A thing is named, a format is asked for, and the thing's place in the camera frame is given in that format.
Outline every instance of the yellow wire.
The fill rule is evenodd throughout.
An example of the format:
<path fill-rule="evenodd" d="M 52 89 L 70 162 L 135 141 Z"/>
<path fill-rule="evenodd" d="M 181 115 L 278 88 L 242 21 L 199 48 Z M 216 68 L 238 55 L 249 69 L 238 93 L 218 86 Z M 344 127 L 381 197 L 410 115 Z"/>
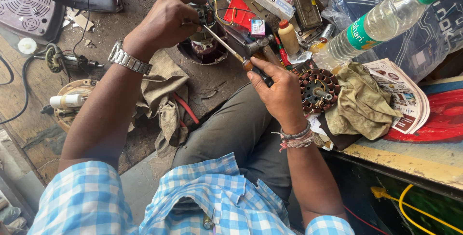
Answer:
<path fill-rule="evenodd" d="M 231 22 L 230 22 L 230 23 L 225 23 L 225 22 L 222 21 L 222 19 L 221 19 L 221 18 L 218 16 L 218 14 L 217 14 L 217 0 L 212 0 L 212 1 L 214 2 L 215 16 L 217 17 L 217 20 L 218 20 L 219 22 L 221 22 L 223 25 L 230 25 L 230 24 L 232 24 L 236 7 L 234 7 L 234 8 L 233 8 L 233 11 L 231 12 Z"/>
<path fill-rule="evenodd" d="M 411 222 L 413 225 L 417 226 L 418 228 L 420 228 L 422 231 L 428 233 L 428 234 L 431 234 L 431 235 L 436 235 L 435 233 L 432 233 L 430 231 L 428 231 L 427 229 L 423 228 L 422 226 L 418 225 L 416 222 L 414 222 L 413 220 L 410 219 L 410 217 L 407 216 L 407 214 L 404 212 L 404 209 L 403 209 L 403 199 L 405 197 L 405 194 L 408 192 L 408 190 L 410 190 L 410 188 L 412 188 L 413 185 L 408 185 L 407 188 L 405 188 L 404 191 L 402 191 L 402 194 L 401 194 L 401 197 L 399 198 L 399 208 L 401 209 L 401 213 L 403 214 L 403 216 L 409 221 Z"/>
<path fill-rule="evenodd" d="M 390 196 L 389 194 L 387 194 L 387 193 L 385 193 L 385 192 L 381 193 L 381 195 L 383 195 L 385 198 L 388 198 L 388 199 L 395 200 L 395 201 L 399 202 L 399 199 L 394 198 L 394 197 Z M 442 224 L 445 225 L 445 226 L 448 226 L 449 228 L 451 228 L 451 229 L 453 229 L 453 230 L 455 230 L 455 231 L 460 232 L 461 234 L 463 234 L 463 230 L 460 230 L 459 228 L 457 228 L 457 227 L 455 227 L 455 226 L 453 226 L 453 225 L 450 225 L 450 224 L 446 223 L 445 221 L 443 221 L 443 220 L 441 220 L 441 219 L 438 219 L 438 218 L 432 216 L 431 214 L 429 214 L 429 213 L 427 213 L 427 212 L 424 212 L 424 211 L 420 210 L 419 208 L 415 208 L 415 207 L 413 207 L 412 205 L 410 205 L 410 204 L 408 204 L 408 203 L 406 203 L 406 202 L 402 202 L 402 204 L 405 205 L 405 206 L 407 206 L 407 207 L 409 207 L 409 208 L 414 209 L 415 211 L 417 211 L 417 212 L 419 212 L 419 213 L 421 213 L 421 214 L 423 214 L 423 215 L 426 215 L 426 216 L 430 217 L 430 218 L 433 219 L 433 220 L 436 220 L 436 221 L 442 223 Z"/>
<path fill-rule="evenodd" d="M 323 86 L 323 91 L 325 91 L 325 85 L 324 85 L 323 83 L 321 83 L 321 80 L 320 80 L 320 79 L 315 79 L 315 80 L 314 80 L 315 83 L 317 83 L 317 80 L 320 81 L 320 84 L 322 84 L 322 86 Z"/>

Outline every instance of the screwdriver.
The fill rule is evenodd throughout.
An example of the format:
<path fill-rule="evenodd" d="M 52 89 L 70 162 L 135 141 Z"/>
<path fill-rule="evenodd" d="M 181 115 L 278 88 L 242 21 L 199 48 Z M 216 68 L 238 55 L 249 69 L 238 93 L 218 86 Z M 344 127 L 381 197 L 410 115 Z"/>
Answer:
<path fill-rule="evenodd" d="M 219 36 L 217 36 L 209 27 L 206 25 L 203 25 L 203 27 L 208 31 L 214 39 L 216 39 L 220 44 L 223 45 L 237 60 L 243 64 L 243 69 L 246 71 L 252 71 L 257 73 L 264 81 L 264 83 L 268 86 L 271 87 L 273 85 L 273 80 L 271 77 L 269 77 L 267 74 L 265 74 L 262 70 L 260 70 L 258 67 L 255 67 L 252 63 L 251 60 L 249 59 L 244 59 L 240 54 L 236 53 L 227 43 L 225 43 Z"/>

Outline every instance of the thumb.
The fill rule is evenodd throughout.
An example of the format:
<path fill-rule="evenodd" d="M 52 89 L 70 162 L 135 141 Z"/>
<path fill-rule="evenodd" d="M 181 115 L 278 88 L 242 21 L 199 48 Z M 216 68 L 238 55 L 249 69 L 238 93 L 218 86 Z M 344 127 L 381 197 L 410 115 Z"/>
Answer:
<path fill-rule="evenodd" d="M 252 83 L 252 87 L 257 91 L 259 96 L 265 96 L 269 91 L 269 87 L 267 87 L 263 79 L 256 72 L 251 71 L 247 73 L 247 76 Z"/>

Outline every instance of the bottle label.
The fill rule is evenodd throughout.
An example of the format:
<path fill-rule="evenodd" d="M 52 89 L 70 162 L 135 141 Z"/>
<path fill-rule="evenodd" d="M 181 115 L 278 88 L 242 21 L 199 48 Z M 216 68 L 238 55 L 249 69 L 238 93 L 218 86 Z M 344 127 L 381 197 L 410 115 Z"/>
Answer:
<path fill-rule="evenodd" d="M 349 43 L 358 50 L 367 50 L 382 42 L 370 38 L 365 32 L 365 28 L 363 27 L 365 15 L 356 20 L 346 30 Z"/>

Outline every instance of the brown rag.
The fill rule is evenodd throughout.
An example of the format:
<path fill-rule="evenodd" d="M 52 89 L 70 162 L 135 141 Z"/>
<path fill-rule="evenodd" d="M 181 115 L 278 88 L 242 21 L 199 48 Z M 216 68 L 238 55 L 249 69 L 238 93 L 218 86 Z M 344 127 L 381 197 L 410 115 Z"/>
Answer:
<path fill-rule="evenodd" d="M 161 132 L 154 145 L 157 156 L 176 149 L 185 141 L 188 128 L 180 127 L 179 120 L 185 115 L 185 109 L 177 105 L 172 92 L 176 92 L 183 100 L 188 102 L 188 87 L 185 83 L 188 75 L 170 58 L 165 50 L 158 50 L 150 60 L 153 65 L 148 76 L 143 76 L 141 93 L 136 102 L 136 113 L 133 119 L 142 114 L 151 119 L 159 116 Z"/>
<path fill-rule="evenodd" d="M 362 64 L 349 63 L 336 78 L 341 86 L 338 103 L 325 112 L 333 135 L 360 133 L 374 140 L 389 131 L 392 116 L 402 117 L 389 106 L 391 94 L 378 86 Z"/>

